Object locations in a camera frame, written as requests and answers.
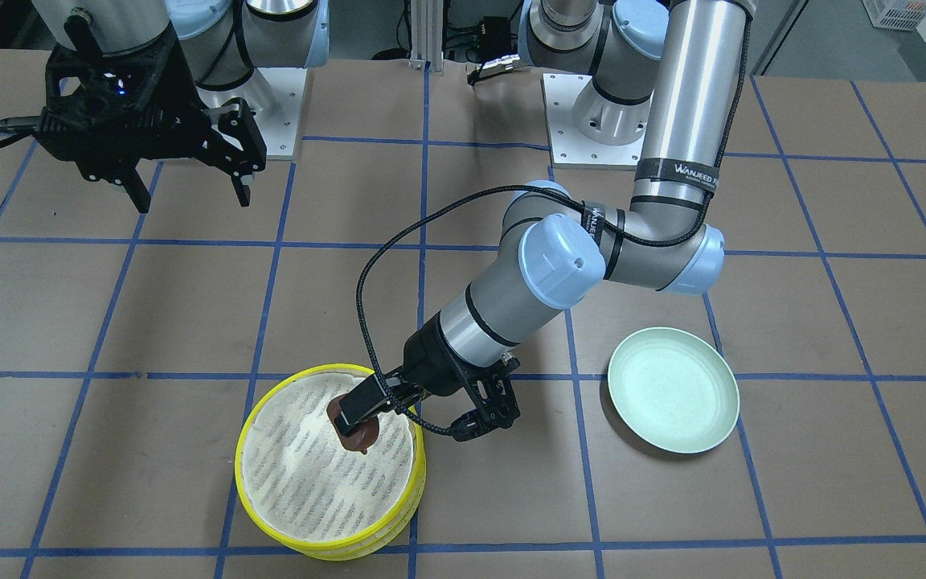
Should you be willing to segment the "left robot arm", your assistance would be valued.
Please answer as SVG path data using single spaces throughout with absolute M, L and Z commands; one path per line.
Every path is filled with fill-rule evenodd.
M 512 349 L 576 306 L 602 280 L 702 294 L 723 267 L 706 225 L 745 78 L 753 1 L 675 1 L 662 55 L 664 87 L 648 121 L 648 154 L 628 211 L 577 202 L 558 188 L 510 186 L 496 261 L 327 415 L 346 450 L 364 452 L 378 416 L 466 442 L 519 417 Z

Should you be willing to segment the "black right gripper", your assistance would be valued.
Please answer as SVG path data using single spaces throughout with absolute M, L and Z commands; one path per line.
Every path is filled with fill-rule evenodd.
M 141 160 L 199 160 L 231 176 L 239 205 L 250 206 L 254 172 L 267 165 L 260 129 L 238 96 L 217 109 L 203 103 L 175 33 L 96 60 L 55 45 L 45 82 L 37 142 L 87 179 L 122 180 L 138 213 L 152 200 Z

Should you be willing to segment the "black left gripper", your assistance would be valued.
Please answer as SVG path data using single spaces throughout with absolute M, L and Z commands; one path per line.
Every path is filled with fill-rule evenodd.
M 379 375 L 368 376 L 346 393 L 341 407 L 349 421 L 365 421 L 382 412 L 411 410 L 419 400 L 445 398 L 463 389 L 475 408 L 449 426 L 430 424 L 412 412 L 408 416 L 426 431 L 467 442 L 496 429 L 509 429 L 521 416 L 510 381 L 510 373 L 519 366 L 519 359 L 510 353 L 495 356 L 492 366 L 471 365 L 452 351 L 440 318 L 434 316 L 408 338 L 402 365 L 381 376 L 386 388 L 379 383 Z

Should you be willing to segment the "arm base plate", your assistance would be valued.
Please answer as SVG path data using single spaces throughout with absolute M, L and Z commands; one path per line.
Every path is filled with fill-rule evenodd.
M 301 143 L 301 117 L 309 94 L 311 71 L 304 68 L 257 68 L 245 84 L 228 91 L 199 88 L 211 109 L 232 97 L 244 98 L 267 146 L 268 160 L 293 161 Z
M 595 90 L 593 80 L 543 74 L 551 164 L 563 169 L 635 171 L 653 100 L 614 103 Z

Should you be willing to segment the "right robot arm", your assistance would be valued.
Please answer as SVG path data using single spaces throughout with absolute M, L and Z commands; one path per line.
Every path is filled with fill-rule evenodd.
M 35 140 L 88 181 L 124 188 L 140 213 L 143 160 L 191 158 L 231 179 L 278 155 L 267 125 L 281 100 L 265 70 L 304 71 L 330 55 L 327 1 L 37 1 L 55 48 Z

